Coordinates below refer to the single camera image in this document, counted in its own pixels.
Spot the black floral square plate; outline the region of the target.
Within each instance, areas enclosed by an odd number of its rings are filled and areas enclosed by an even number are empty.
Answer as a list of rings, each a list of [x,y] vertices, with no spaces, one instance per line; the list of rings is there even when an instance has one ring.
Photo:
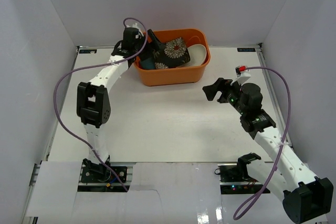
[[[162,43],[155,41],[153,50],[156,69],[171,69],[189,63],[191,60],[186,43],[182,37]]]

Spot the teal square plate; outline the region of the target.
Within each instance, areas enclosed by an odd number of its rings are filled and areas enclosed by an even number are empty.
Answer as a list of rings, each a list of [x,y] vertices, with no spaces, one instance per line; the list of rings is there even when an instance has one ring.
[[[140,66],[144,70],[154,70],[156,69],[154,60],[152,58],[147,58],[144,60],[140,60]]]

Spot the cream plate with bear print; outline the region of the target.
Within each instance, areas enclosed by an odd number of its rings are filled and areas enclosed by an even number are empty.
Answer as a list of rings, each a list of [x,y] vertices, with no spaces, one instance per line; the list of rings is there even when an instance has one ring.
[[[188,67],[196,67],[204,63],[207,56],[205,46],[202,44],[194,44],[187,49],[190,56],[190,61],[186,64]]]

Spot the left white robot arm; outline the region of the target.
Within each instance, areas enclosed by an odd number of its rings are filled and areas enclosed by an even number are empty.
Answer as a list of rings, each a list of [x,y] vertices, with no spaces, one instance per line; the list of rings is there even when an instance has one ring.
[[[111,115],[109,92],[121,75],[135,62],[135,58],[129,57],[140,56],[149,50],[149,38],[157,39],[151,29],[142,33],[135,26],[125,28],[123,39],[115,45],[107,66],[89,82],[80,82],[77,86],[76,112],[87,134],[88,160],[97,164],[93,168],[93,176],[98,181],[104,182],[111,175],[111,168],[103,164],[110,157],[103,130]]]

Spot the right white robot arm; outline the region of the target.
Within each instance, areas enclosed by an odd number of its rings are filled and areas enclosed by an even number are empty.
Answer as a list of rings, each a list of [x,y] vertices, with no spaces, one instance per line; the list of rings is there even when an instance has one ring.
[[[331,210],[333,184],[328,178],[319,178],[281,141],[274,120],[262,109],[263,95],[258,85],[240,85],[230,79],[219,78],[204,86],[207,100],[221,93],[218,103],[229,103],[239,114],[242,128],[259,144],[276,166],[272,169],[255,153],[238,159],[237,175],[247,182],[252,178],[266,185],[281,202],[285,213],[294,223],[303,223],[327,214]]]

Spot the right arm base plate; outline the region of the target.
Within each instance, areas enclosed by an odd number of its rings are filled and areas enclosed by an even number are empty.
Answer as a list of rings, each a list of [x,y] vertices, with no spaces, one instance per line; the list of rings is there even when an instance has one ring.
[[[253,195],[263,186],[253,178],[243,178],[236,163],[219,164],[214,174],[219,177],[222,195]]]

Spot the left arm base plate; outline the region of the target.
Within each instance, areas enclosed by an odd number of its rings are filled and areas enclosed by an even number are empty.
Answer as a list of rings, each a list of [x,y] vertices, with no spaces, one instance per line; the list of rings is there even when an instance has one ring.
[[[119,177],[123,183],[127,181],[128,168],[126,166],[112,166],[109,161],[106,161],[106,165],[109,166],[115,174],[101,163],[95,164],[85,158],[82,161],[80,182],[84,184],[106,183],[111,185],[119,182],[117,177]]]

